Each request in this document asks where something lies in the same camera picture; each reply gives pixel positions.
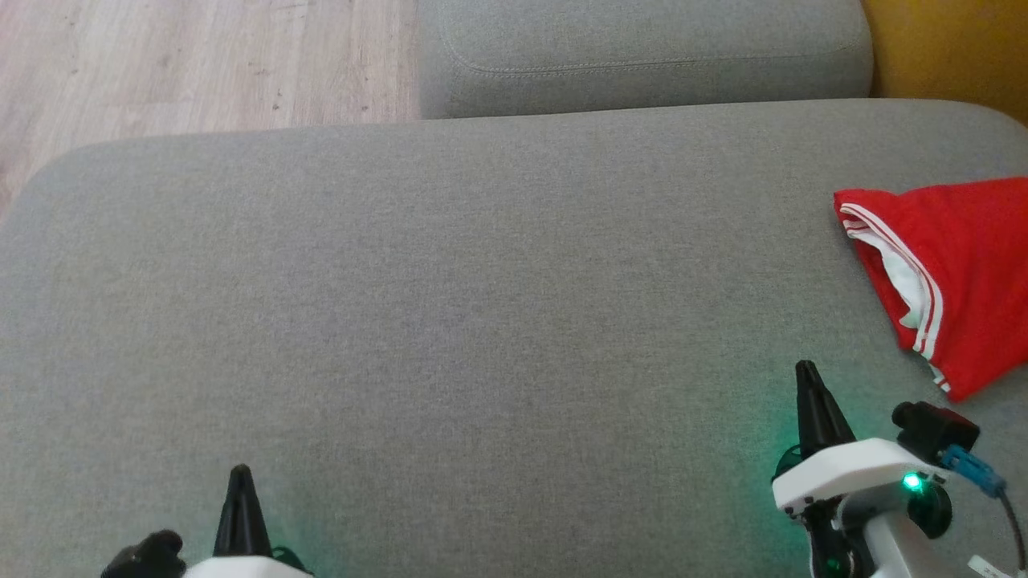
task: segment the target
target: blue cable connector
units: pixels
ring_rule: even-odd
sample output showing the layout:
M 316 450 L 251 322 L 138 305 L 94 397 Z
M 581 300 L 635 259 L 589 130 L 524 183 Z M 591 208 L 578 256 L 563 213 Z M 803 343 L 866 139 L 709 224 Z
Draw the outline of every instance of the blue cable connector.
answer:
M 999 498 L 1006 490 L 1006 480 L 992 470 L 989 464 L 971 456 L 959 445 L 951 445 L 943 454 L 943 467 L 969 479 L 990 498 Z

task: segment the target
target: white cable label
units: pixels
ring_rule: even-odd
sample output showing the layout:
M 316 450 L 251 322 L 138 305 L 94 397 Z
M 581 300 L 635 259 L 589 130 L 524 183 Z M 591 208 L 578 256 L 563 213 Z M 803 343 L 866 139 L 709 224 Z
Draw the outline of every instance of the white cable label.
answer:
M 1011 578 L 1009 575 L 1003 574 L 997 570 L 995 566 L 992 566 L 978 554 L 970 557 L 970 562 L 967 563 L 967 568 L 970 568 L 975 572 L 985 576 L 985 578 Z

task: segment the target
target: sofa cushion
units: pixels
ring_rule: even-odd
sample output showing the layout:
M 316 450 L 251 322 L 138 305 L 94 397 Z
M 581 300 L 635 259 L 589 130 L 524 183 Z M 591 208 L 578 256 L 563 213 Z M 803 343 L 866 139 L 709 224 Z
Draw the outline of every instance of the sofa cushion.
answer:
M 426 0 L 425 117 L 867 96 L 859 0 Z
M 832 209 L 1028 171 L 943 102 L 332 127 L 72 152 L 0 227 L 0 568 L 209 555 L 249 464 L 319 576 L 800 576 L 813 359 L 860 437 L 944 403 Z M 1028 512 L 1028 373 L 959 409 Z M 954 483 L 942 555 L 1013 561 Z

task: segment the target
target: wooden floor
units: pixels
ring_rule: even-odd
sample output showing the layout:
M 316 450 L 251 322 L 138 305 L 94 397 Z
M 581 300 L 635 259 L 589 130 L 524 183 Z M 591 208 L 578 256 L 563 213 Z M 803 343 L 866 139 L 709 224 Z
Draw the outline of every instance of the wooden floor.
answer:
M 0 215 L 72 148 L 416 117 L 417 0 L 0 0 Z

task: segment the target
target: folded red clothing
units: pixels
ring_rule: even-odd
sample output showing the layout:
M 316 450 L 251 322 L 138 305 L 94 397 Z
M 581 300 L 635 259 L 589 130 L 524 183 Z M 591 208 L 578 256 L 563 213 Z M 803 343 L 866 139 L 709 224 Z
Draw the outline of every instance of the folded red clothing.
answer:
M 835 209 L 900 347 L 952 401 L 1028 361 L 1028 178 L 840 190 Z

